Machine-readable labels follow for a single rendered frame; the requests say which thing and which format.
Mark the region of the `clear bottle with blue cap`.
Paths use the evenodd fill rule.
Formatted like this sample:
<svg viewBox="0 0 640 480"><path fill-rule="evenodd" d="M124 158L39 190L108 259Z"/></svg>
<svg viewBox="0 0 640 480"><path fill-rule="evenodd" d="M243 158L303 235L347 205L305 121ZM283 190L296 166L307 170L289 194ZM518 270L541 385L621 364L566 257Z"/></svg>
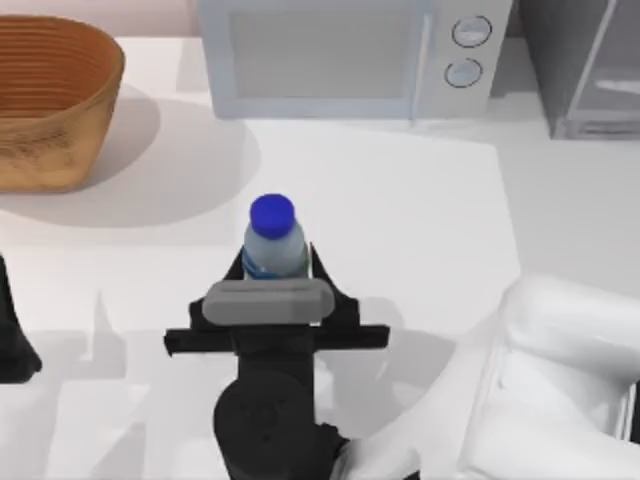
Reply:
<svg viewBox="0 0 640 480"><path fill-rule="evenodd" d="M251 279L305 278L309 249L292 201L263 194L250 205L242 246L242 265Z"/></svg>

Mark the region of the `pale grey rounded box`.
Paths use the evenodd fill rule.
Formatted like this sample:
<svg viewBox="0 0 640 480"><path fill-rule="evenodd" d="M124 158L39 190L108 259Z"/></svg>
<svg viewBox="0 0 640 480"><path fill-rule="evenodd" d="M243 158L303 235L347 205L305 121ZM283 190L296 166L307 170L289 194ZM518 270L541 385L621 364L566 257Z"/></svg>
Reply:
<svg viewBox="0 0 640 480"><path fill-rule="evenodd" d="M329 286L309 278L224 280L204 298L204 317L219 326L309 325L334 309Z"/></svg>

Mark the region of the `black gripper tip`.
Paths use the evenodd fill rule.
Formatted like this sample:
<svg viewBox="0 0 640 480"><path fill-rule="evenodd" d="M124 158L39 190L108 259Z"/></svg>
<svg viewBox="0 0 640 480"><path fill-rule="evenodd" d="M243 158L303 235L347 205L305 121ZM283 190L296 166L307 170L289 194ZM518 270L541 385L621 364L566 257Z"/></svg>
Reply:
<svg viewBox="0 0 640 480"><path fill-rule="evenodd" d="M0 254L0 385L27 383L42 366L40 356L20 325L6 262Z"/></svg>

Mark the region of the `brown woven basket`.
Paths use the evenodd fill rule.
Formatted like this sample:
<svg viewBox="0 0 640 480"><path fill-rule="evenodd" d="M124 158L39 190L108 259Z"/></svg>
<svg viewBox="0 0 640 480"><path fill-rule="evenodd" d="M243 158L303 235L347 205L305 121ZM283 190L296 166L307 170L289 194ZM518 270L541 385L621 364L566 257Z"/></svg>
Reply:
<svg viewBox="0 0 640 480"><path fill-rule="evenodd" d="M0 13L0 192L54 192L87 179L126 65L88 23Z"/></svg>

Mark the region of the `pale microwave oven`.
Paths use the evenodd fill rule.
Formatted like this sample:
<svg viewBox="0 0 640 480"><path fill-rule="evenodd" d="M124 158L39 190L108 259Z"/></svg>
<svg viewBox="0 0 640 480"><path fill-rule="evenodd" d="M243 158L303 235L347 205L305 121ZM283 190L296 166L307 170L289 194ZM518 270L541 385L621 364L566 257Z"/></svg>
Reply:
<svg viewBox="0 0 640 480"><path fill-rule="evenodd" d="M490 96L513 0L195 0L217 116L410 121L422 21L433 11L421 120L473 117ZM461 48L455 23L481 15L488 41ZM444 80L472 58L478 83Z"/></svg>

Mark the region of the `round microwave knob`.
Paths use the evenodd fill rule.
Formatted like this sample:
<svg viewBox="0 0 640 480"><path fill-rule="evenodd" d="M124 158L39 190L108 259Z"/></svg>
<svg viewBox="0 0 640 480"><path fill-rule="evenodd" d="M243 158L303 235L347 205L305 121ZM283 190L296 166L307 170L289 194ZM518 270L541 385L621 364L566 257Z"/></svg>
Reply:
<svg viewBox="0 0 640 480"><path fill-rule="evenodd" d="M482 78L483 67L475 59L465 58L450 63L444 71L444 80L452 88L469 88Z"/></svg>
<svg viewBox="0 0 640 480"><path fill-rule="evenodd" d="M492 24L481 15L458 20L452 28L452 39L461 48L476 48L488 41Z"/></svg>

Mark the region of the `grey cabinet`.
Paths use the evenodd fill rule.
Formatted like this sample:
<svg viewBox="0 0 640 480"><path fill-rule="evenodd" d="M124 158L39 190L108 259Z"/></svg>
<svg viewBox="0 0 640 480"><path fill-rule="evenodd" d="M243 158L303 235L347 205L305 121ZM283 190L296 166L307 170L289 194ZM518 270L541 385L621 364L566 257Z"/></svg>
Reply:
<svg viewBox="0 0 640 480"><path fill-rule="evenodd" d="M640 141L640 0L519 0L554 140Z"/></svg>

